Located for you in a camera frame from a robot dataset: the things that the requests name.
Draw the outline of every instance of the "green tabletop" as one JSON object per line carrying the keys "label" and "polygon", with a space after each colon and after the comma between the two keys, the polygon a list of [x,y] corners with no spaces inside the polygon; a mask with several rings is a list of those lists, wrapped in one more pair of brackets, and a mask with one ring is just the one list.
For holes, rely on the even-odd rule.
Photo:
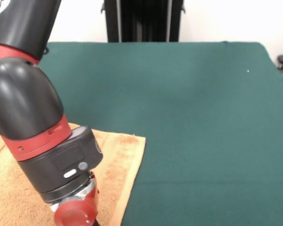
{"label": "green tabletop", "polygon": [[50,43],[69,121],[147,138],[123,226],[283,226],[283,78],[258,43]]}

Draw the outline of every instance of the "black metal frame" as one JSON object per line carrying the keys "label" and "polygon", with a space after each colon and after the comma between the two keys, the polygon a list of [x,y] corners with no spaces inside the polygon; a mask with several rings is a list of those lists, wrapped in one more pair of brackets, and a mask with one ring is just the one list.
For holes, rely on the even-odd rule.
{"label": "black metal frame", "polygon": [[173,0],[172,1],[171,24],[170,24],[170,37],[169,37],[169,41],[171,42],[179,41],[179,31],[180,31],[180,21],[181,21],[181,11],[182,10],[183,10],[183,0]]}
{"label": "black metal frame", "polygon": [[105,0],[101,12],[105,10],[108,42],[119,42],[117,24],[117,0]]}
{"label": "black metal frame", "polygon": [[168,0],[119,0],[121,40],[118,34],[117,0],[105,0],[108,42],[178,42],[183,0],[172,0],[170,34],[167,37]]}

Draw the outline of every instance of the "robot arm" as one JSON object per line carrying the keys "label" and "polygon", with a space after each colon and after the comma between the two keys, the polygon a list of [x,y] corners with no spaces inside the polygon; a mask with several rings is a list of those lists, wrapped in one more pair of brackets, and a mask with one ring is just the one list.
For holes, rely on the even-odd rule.
{"label": "robot arm", "polygon": [[97,225],[91,169],[103,158],[87,126],[71,130],[38,67],[60,0],[10,0],[0,13],[0,135],[57,226]]}

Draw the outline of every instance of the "tan towel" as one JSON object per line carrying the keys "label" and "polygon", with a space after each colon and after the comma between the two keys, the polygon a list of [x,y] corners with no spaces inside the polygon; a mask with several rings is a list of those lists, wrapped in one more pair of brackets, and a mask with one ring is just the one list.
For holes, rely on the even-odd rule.
{"label": "tan towel", "polygon": [[[94,169],[101,226],[119,226],[146,139],[93,130],[104,158]],[[0,137],[0,226],[54,226],[53,212],[33,189]]]}

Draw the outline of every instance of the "gray button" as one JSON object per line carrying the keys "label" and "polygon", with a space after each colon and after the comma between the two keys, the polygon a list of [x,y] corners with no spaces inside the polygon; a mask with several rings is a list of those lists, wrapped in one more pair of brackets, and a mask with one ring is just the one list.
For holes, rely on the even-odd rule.
{"label": "gray button", "polygon": [[85,163],[84,161],[83,162],[80,162],[79,164],[79,169],[80,170],[86,170],[88,168],[88,164]]}

